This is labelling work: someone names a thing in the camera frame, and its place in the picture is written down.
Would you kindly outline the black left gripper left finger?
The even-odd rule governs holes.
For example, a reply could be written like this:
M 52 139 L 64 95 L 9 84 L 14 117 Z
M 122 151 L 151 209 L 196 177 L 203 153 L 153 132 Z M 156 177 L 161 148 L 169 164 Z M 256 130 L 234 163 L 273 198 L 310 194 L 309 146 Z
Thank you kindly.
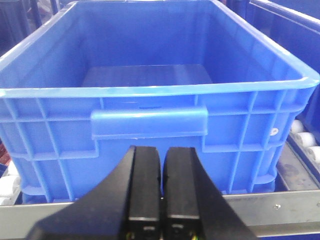
M 158 240 L 161 170 L 155 147 L 131 146 L 114 170 L 69 206 L 37 221 L 29 240 Z

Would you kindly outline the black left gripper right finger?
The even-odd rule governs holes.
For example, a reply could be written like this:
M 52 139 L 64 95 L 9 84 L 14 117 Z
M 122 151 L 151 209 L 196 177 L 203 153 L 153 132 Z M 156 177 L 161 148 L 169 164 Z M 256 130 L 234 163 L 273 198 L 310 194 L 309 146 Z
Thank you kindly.
M 163 168 L 165 240 L 256 240 L 222 196 L 196 150 L 171 147 Z

